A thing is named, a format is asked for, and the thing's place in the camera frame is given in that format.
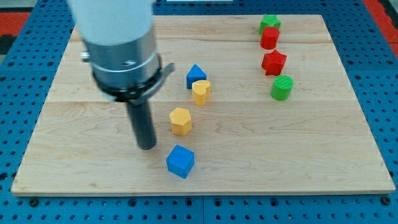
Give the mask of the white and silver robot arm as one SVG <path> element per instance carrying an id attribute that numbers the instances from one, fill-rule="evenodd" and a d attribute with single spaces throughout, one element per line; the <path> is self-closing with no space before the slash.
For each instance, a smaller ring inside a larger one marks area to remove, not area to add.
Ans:
<path id="1" fill-rule="evenodd" d="M 152 0 L 68 0 L 93 78 L 115 101 L 147 101 L 175 70 L 157 51 Z"/>

